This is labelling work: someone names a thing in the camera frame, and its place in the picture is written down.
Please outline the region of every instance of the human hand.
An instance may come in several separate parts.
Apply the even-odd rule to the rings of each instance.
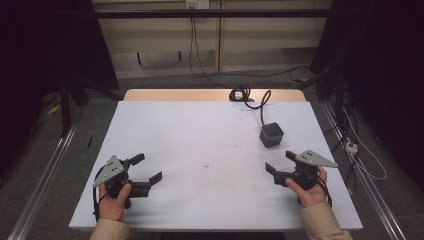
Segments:
[[[105,184],[99,186],[99,197],[103,199],[99,202],[99,217],[119,222],[124,222],[124,202],[131,192],[131,184],[125,184],[118,197],[112,198],[106,189]]]
[[[319,178],[323,180],[324,183],[327,182],[327,172],[321,166],[318,166]],[[300,187],[293,179],[286,179],[287,186],[290,187],[293,192],[299,196],[300,201],[304,207],[310,207],[318,203],[327,201],[327,195],[324,190],[316,184],[312,189],[305,191]]]

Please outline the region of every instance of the black cable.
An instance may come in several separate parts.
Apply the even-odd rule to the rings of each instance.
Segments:
[[[251,89],[249,85],[239,86],[230,92],[229,98],[232,102],[244,102],[244,104],[246,104],[246,106],[250,109],[253,109],[253,110],[261,109],[261,122],[263,126],[265,125],[264,117],[263,117],[263,108],[264,108],[264,105],[268,102],[269,98],[271,97],[271,90],[268,90],[265,92],[264,96],[262,97],[261,104],[256,107],[250,106],[247,103],[249,100],[250,91]],[[236,93],[238,92],[241,93],[241,98],[237,98]]]
[[[199,75],[199,74],[195,73],[195,72],[193,71],[192,66],[191,66],[191,53],[192,53],[192,50],[193,50],[193,39],[194,39],[194,42],[195,42],[195,44],[196,44],[197,60],[198,60],[198,62],[199,62],[200,69],[202,70],[203,75]],[[199,56],[199,46],[197,45],[196,20],[195,20],[194,18],[191,18],[191,44],[190,44],[189,65],[190,65],[190,70],[191,70],[191,72],[192,72],[195,76],[199,76],[199,77],[206,77],[206,79],[208,79],[208,81],[209,81],[209,82],[211,82],[211,83],[213,83],[213,84],[215,84],[215,85],[217,85],[217,86],[220,86],[220,87],[223,87],[223,88],[231,89],[230,87],[228,87],[228,86],[226,86],[226,85],[223,85],[223,84],[217,83],[217,82],[215,82],[215,81],[212,81],[212,79],[210,79],[210,77],[209,77],[209,76],[205,73],[205,71],[203,70],[202,62],[200,61],[200,56]]]
[[[192,55],[192,51],[193,51],[193,40],[195,42],[196,45],[196,52],[197,52],[197,59],[200,65],[200,69],[202,70],[203,75],[195,73],[193,70],[193,67],[191,65],[191,55]],[[289,73],[291,74],[291,72],[293,70],[299,69],[299,68],[309,68],[309,66],[303,65],[303,66],[297,66],[297,67],[293,67],[289,70],[285,70],[282,72],[278,72],[278,73],[271,73],[271,74],[264,74],[264,75],[255,75],[255,74],[242,74],[242,73],[215,73],[215,74],[206,74],[203,66],[202,66],[202,62],[200,61],[200,56],[199,56],[199,47],[197,44],[197,29],[196,29],[196,20],[194,18],[191,18],[191,44],[190,44],[190,54],[189,54],[189,65],[190,65],[190,71],[193,73],[193,75],[198,76],[198,77],[206,77],[208,78],[208,80],[215,84],[218,85],[220,87],[224,87],[224,88],[230,88],[228,86],[225,86],[223,84],[219,84],[216,83],[214,81],[212,81],[209,77],[211,76],[242,76],[242,77],[272,77],[272,76],[278,76],[278,75],[282,75],[285,73]]]
[[[328,205],[330,205],[330,207],[333,207],[333,199],[331,198],[330,192],[328,191],[327,184],[324,182],[324,180],[322,180],[322,178],[320,178],[319,176],[318,178],[315,178],[314,176],[312,176],[310,173],[306,171],[302,171],[302,172],[306,173],[311,179],[315,181],[316,184],[318,184],[318,186],[320,186],[320,188],[324,191],[325,195],[327,196]]]
[[[100,175],[100,173],[102,172],[102,170],[103,170],[103,168],[104,168],[104,166],[103,167],[101,167],[100,169],[99,169],[99,171],[96,173],[96,177],[94,177],[94,179],[97,179],[97,177]],[[96,222],[97,221],[99,221],[99,216],[100,216],[100,211],[99,211],[99,203],[100,203],[100,201],[105,197],[107,195],[107,193],[105,194],[105,195],[103,195],[100,199],[99,199],[99,201],[97,202],[97,194],[96,194],[96,188],[95,187],[93,187],[93,204],[94,204],[94,212],[93,212],[93,214],[94,214],[94,216],[95,216],[95,218],[96,218]]]

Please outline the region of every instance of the wire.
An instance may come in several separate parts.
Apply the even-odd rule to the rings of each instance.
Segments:
[[[194,44],[196,46],[197,60],[199,62],[199,65],[200,65],[200,69],[202,71],[202,74],[195,73],[194,70],[193,70],[193,67],[191,65],[191,55],[192,55],[192,51],[193,51],[193,41],[194,41]],[[283,75],[283,74],[286,74],[286,73],[291,74],[291,72],[293,70],[300,69],[300,68],[309,68],[309,66],[302,65],[302,66],[297,66],[297,67],[290,68],[289,70],[285,70],[285,71],[281,71],[281,72],[277,72],[277,73],[263,74],[263,75],[261,75],[261,74],[259,74],[259,75],[255,75],[255,74],[242,74],[242,73],[214,73],[214,74],[206,74],[206,72],[203,69],[202,62],[200,61],[199,47],[198,47],[198,43],[197,43],[196,20],[194,18],[191,18],[191,44],[190,44],[189,65],[190,65],[190,71],[193,73],[193,75],[198,76],[198,77],[206,77],[211,83],[213,83],[215,85],[218,85],[220,87],[224,87],[224,88],[230,88],[230,87],[225,86],[223,84],[216,83],[216,82],[212,81],[209,77],[212,77],[212,76],[272,77],[272,76]]]
[[[241,98],[237,98],[236,96],[237,92],[241,93]],[[246,104],[246,106],[250,109],[253,109],[253,110],[261,109],[261,122],[263,126],[265,125],[264,117],[263,117],[263,108],[264,108],[264,105],[268,102],[269,98],[271,97],[271,90],[268,90],[265,92],[264,96],[262,97],[261,104],[256,107],[250,106],[247,103],[247,101],[249,100],[250,92],[251,92],[250,86],[246,84],[246,85],[239,86],[233,89],[230,92],[229,98],[232,102],[244,102],[244,104]]]
[[[193,50],[193,39],[194,39],[194,42],[195,42],[195,44],[196,44],[197,60],[198,60],[198,62],[199,62],[200,69],[202,70],[203,75],[199,75],[199,74],[195,73],[195,72],[193,71],[192,66],[191,66],[191,53],[192,53],[192,50]],[[210,79],[210,77],[209,77],[209,76],[205,73],[205,71],[204,71],[204,69],[203,69],[203,66],[202,66],[202,62],[200,61],[200,56],[199,56],[199,46],[198,46],[198,44],[197,44],[196,20],[195,20],[194,18],[191,18],[191,44],[190,44],[189,64],[190,64],[190,70],[191,70],[191,72],[192,72],[194,75],[199,76],[199,77],[206,77],[206,79],[208,79],[208,81],[209,81],[209,82],[211,82],[211,83],[213,83],[213,84],[215,84],[215,85],[217,85],[217,86],[220,86],[220,87],[223,87],[223,88],[231,89],[230,87],[228,87],[228,86],[226,86],[226,85],[223,85],[223,84],[220,84],[220,83],[217,83],[217,82],[213,81],[213,80],[212,80],[212,79]]]
[[[325,195],[327,195],[328,205],[330,205],[330,207],[333,207],[333,199],[331,198],[330,192],[328,191],[327,184],[324,182],[324,180],[322,180],[322,178],[320,178],[319,176],[315,178],[313,175],[311,175],[307,171],[302,171],[302,172],[306,173],[311,179],[313,179],[318,184],[318,186],[322,188]]]
[[[361,143],[361,145],[371,154],[371,156],[373,156],[373,158],[377,161],[377,163],[381,166],[381,168],[384,171],[384,176],[383,177],[376,177],[374,175],[372,175],[371,173],[369,173],[361,164],[358,163],[358,161],[355,159],[355,157],[350,153],[349,155],[352,157],[352,160],[358,165],[358,168],[361,169],[362,171],[364,171],[368,176],[370,176],[371,178],[374,178],[376,180],[384,180],[387,178],[387,171],[384,168],[383,164],[378,160],[378,158],[365,146],[365,144],[361,141],[361,139],[359,138],[359,136],[356,134],[356,132],[353,129],[353,124],[350,121],[349,115],[347,114],[346,110],[343,108],[343,111],[345,113],[345,115],[347,116],[347,120],[350,124],[350,127],[353,130],[353,133],[355,134],[356,138],[358,139],[359,143]]]

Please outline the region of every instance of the metal rail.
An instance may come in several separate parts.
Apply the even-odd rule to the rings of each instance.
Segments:
[[[325,114],[327,115],[328,121],[330,122],[332,127],[334,127],[336,136],[340,141],[342,139],[342,134],[338,130],[338,128],[336,128],[337,122],[334,119],[335,113],[333,108],[329,106],[329,104],[326,105],[325,103],[322,103],[322,107],[324,109]],[[349,156],[349,161],[353,163],[353,159],[351,156]],[[362,167],[364,167],[365,169],[365,166],[363,165],[362,160],[359,157],[357,159],[357,162],[361,164]],[[355,165],[354,171],[359,177],[359,180],[361,181],[362,185],[364,186],[364,189],[368,197],[370,198],[371,203],[374,206],[374,209],[376,210],[378,216],[380,217],[381,222],[386,228],[386,231],[389,234],[390,238],[393,240],[400,240],[400,239],[406,240],[406,236],[403,233],[399,222],[397,221],[389,205],[384,200],[383,196],[381,195],[380,191],[375,185],[373,179],[367,174],[364,174],[364,172],[362,172],[357,165]]]
[[[41,15],[68,18],[325,18],[357,14],[359,9],[264,9],[264,10],[113,10],[42,11]]]
[[[65,152],[68,149],[69,144],[71,143],[71,140],[74,136],[74,133],[82,116],[83,113],[79,114],[78,118],[71,126],[66,136],[60,138],[58,146],[56,147],[56,150],[53,153],[53,156],[51,157],[50,162],[43,173],[43,176],[38,182],[37,187],[31,195],[31,198],[25,205],[24,210],[19,216],[18,221],[13,227],[12,232],[10,233],[7,240],[26,239],[28,232],[32,226],[32,223],[34,222],[35,217],[37,216],[37,213],[41,207],[41,204],[43,203],[43,200],[49,190],[52,180],[56,175],[57,169],[59,168],[60,163],[65,155]]]

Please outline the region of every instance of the cable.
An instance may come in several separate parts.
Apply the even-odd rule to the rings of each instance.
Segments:
[[[94,177],[94,179],[97,179],[97,177],[100,175],[100,173],[102,172],[102,170],[103,170],[103,168],[104,168],[104,166],[103,167],[101,167],[100,169],[99,169],[99,171],[97,172],[97,174],[96,174],[96,176]],[[97,195],[96,195],[96,188],[95,187],[93,187],[93,204],[94,204],[94,212],[93,212],[93,214],[94,214],[94,216],[95,216],[95,218],[96,218],[96,222],[97,221],[99,221],[99,217],[100,217],[100,211],[99,211],[99,203],[100,203],[100,201],[105,197],[107,195],[107,193],[105,194],[105,195],[103,195],[100,199],[99,199],[99,201],[97,202]]]
[[[195,73],[192,65],[191,65],[191,55],[192,55],[192,51],[193,51],[193,40],[196,46],[196,52],[197,52],[197,59],[200,65],[200,69],[202,71],[203,74],[198,74]],[[196,20],[194,18],[191,18],[191,44],[190,44],[190,54],[189,54],[189,65],[190,65],[190,71],[193,73],[193,75],[198,76],[198,77],[206,77],[208,78],[208,80],[210,82],[212,82],[215,85],[221,86],[221,87],[225,87],[225,88],[230,88],[228,86],[216,83],[214,81],[212,81],[209,77],[212,76],[242,76],[242,77],[272,77],[272,76],[278,76],[278,75],[282,75],[282,74],[286,74],[289,73],[291,74],[291,72],[293,70],[299,69],[299,68],[309,68],[309,66],[306,65],[302,65],[302,66],[297,66],[297,67],[293,67],[289,70],[285,70],[282,72],[278,72],[278,73],[271,73],[271,74],[263,74],[263,75],[255,75],[255,74],[242,74],[242,73],[215,73],[215,74],[206,74],[203,66],[202,66],[202,62],[200,61],[200,56],[199,56],[199,48],[198,48],[198,44],[197,44],[197,29],[196,29]]]
[[[195,72],[193,71],[192,66],[191,66],[191,53],[192,53],[192,50],[193,50],[193,39],[194,39],[195,44],[196,44],[197,60],[198,60],[198,62],[199,62],[200,69],[202,70],[203,75],[199,75],[199,74],[195,73]],[[196,20],[195,20],[194,18],[191,18],[191,44],[190,44],[189,64],[190,64],[190,70],[191,70],[191,72],[192,72],[194,75],[199,76],[199,77],[206,77],[206,78],[208,79],[208,81],[209,81],[209,82],[211,82],[211,83],[213,83],[213,84],[215,84],[215,85],[217,85],[217,86],[220,86],[220,87],[223,87],[223,88],[231,89],[230,87],[228,87],[228,86],[226,86],[226,85],[223,85],[223,84],[217,83],[217,82],[215,82],[215,81],[212,81],[212,79],[210,79],[210,77],[209,77],[209,76],[205,73],[205,71],[203,70],[202,62],[200,61],[200,56],[199,56],[199,46],[197,45]]]
[[[320,188],[322,188],[325,195],[327,195],[328,205],[330,205],[330,207],[333,207],[333,199],[331,198],[330,192],[328,191],[327,184],[324,182],[324,180],[322,180],[322,178],[320,178],[319,176],[317,178],[315,178],[314,176],[312,176],[307,171],[302,171],[302,172],[306,173],[311,179],[313,179],[318,184],[318,186],[320,186]]]
[[[350,127],[353,129],[353,124],[350,121],[349,115],[347,114],[346,110],[343,108],[343,111],[345,113],[345,115],[347,116],[347,120],[350,124]],[[387,178],[387,171],[384,168],[383,164],[381,164],[381,162],[378,160],[378,158],[365,146],[365,144],[361,141],[361,139],[359,138],[359,136],[356,134],[355,131],[353,131],[353,133],[355,134],[356,138],[358,139],[358,141],[361,143],[361,145],[371,154],[371,156],[373,156],[373,158],[377,161],[377,163],[381,166],[381,168],[384,171],[384,176],[383,177],[376,177],[374,175],[372,175],[371,173],[369,173],[361,164],[359,164],[357,162],[357,160],[355,159],[355,157],[350,153],[349,155],[352,157],[352,160],[358,165],[358,168],[361,169],[362,171],[364,171],[368,176],[370,176],[371,178],[374,178],[376,180],[384,180]]]
[[[265,92],[264,96],[262,97],[261,104],[256,107],[250,106],[247,103],[247,101],[249,100],[250,91],[251,91],[250,86],[247,84],[243,86],[239,86],[230,92],[229,98],[232,102],[244,102],[244,104],[246,104],[246,106],[250,109],[253,109],[253,110],[261,109],[261,122],[263,126],[265,125],[264,117],[263,117],[263,108],[264,108],[264,105],[268,102],[269,98],[271,97],[271,90],[268,90]],[[237,98],[236,96],[237,92],[241,93],[241,98]]]

